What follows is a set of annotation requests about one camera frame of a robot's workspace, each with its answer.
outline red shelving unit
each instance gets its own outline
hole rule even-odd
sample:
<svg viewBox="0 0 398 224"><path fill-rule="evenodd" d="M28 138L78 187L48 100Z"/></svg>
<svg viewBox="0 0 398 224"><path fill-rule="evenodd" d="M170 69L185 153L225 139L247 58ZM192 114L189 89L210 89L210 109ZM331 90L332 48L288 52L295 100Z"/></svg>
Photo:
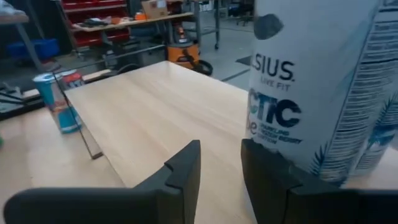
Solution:
<svg viewBox="0 0 398 224"><path fill-rule="evenodd" d="M75 47L86 47L102 44L101 32L83 32L73 30L72 24L84 22L89 18L126 17L126 0L62 0L60 6L65 15L67 29ZM128 29L109 30L105 32L111 41L127 40Z"/></svg>

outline gray floor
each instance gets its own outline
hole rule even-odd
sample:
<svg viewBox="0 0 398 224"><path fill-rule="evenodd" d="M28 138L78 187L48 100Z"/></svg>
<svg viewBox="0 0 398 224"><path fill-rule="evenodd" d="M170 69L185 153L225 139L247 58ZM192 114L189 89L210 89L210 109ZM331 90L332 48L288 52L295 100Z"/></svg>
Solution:
<svg viewBox="0 0 398 224"><path fill-rule="evenodd" d="M201 16L201 24L204 29L215 26L213 13L203 12ZM249 66L235 61L239 58L246 57L251 54L251 42L253 38L252 22L246 26L236 25L234 19L222 19L220 30L220 48L215 50L216 43L215 34L208 34L202 37L201 55L202 60L210 62L214 68L213 78L223 80L239 88L248 89ZM161 58L162 53L142 55L145 65L155 63ZM76 58L74 55L63 55L57 57L57 62L62 66L61 70L75 68L93 63L97 58L87 57L86 60ZM11 86L20 86L22 90L32 88L33 83L30 81L38 72L31 67L16 68L10 60L0 62L2 74L0 74L0 83L6 82ZM96 72L98 66L90 66L79 69L83 75Z"/></svg>

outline light wood tabletop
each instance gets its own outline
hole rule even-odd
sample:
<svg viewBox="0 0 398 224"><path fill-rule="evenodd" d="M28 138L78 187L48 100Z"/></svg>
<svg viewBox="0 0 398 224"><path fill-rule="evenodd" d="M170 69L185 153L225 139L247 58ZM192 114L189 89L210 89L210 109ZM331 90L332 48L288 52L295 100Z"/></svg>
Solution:
<svg viewBox="0 0 398 224"><path fill-rule="evenodd" d="M108 30L108 29L121 29L124 27L129 27L129 26L135 26L139 24L146 24L150 22L157 22L157 21L166 21L169 19L175 19L179 17L187 17L187 16L192 16L192 12L186 12L186 13L181 13L181 14L176 14L176 15L171 15L171 16L165 16L165 17L160 17L156 19L146 19L146 20L141 20L141 21L129 21L129 22L122 22L120 24L111 24L107 26L102 26L102 27L81 27L78 24L74 24L73 28L76 30L80 31L85 31L85 32L94 32L94 31L99 31L99 30Z"/></svg>
<svg viewBox="0 0 398 224"><path fill-rule="evenodd" d="M195 223L252 223L240 158L248 93L170 62L67 91L126 187L157 171L192 139L201 141ZM370 179L347 187L397 189L398 151Z"/></svg>

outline orange shop vacuum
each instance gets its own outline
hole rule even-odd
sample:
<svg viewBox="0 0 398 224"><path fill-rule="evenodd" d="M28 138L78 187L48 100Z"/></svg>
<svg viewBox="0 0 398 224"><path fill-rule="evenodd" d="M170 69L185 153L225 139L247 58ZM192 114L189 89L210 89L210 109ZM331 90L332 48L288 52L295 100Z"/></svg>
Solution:
<svg viewBox="0 0 398 224"><path fill-rule="evenodd" d="M210 76L213 66L199 59L198 44L187 33L181 25L169 27L169 42L167 44L167 58L170 62L192 69L196 72Z"/></svg>

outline cardboard box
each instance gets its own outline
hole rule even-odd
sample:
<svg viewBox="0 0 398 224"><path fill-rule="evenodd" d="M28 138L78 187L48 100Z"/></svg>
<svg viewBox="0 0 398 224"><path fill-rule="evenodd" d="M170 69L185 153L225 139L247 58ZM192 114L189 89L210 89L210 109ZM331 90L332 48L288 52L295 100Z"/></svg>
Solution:
<svg viewBox="0 0 398 224"><path fill-rule="evenodd" d="M166 0L142 1L141 4L147 19L157 19L168 16Z"/></svg>

